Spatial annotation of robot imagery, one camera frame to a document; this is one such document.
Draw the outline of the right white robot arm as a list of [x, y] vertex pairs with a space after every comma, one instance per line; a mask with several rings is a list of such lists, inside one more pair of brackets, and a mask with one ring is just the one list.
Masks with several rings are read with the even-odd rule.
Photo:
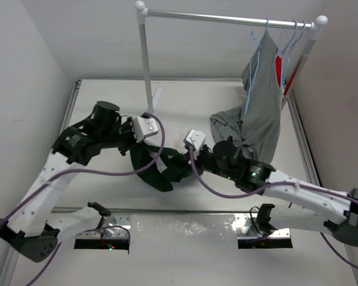
[[290, 207], [262, 204], [253, 224], [269, 235], [278, 229], [294, 228], [330, 235], [337, 241], [358, 247], [358, 189], [335, 191], [291, 177], [272, 165], [247, 158], [230, 139], [212, 149], [195, 139], [186, 142], [196, 176], [203, 172], [232, 181], [243, 193], [273, 197]]

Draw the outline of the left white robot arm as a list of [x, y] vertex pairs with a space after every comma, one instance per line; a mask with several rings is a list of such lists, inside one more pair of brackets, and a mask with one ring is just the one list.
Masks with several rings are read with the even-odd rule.
[[0, 238], [24, 257], [41, 262], [62, 240], [99, 227], [111, 215], [101, 204], [92, 202], [62, 219], [50, 218], [77, 171], [84, 169], [101, 150], [117, 148], [124, 155], [136, 144], [135, 119], [121, 116], [119, 110], [115, 104], [99, 101], [88, 117], [62, 131], [13, 215], [0, 219]]

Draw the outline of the white and green t shirt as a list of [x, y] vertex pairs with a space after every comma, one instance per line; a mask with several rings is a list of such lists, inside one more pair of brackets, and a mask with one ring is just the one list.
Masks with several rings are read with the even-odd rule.
[[[174, 189], [173, 184], [193, 174], [189, 165], [183, 139], [186, 134], [177, 130], [165, 132], [165, 144], [159, 158], [147, 170], [137, 176], [146, 184], [160, 192]], [[131, 164], [135, 170], [149, 164], [156, 157], [161, 146], [161, 137], [155, 135], [145, 139], [129, 151]]]

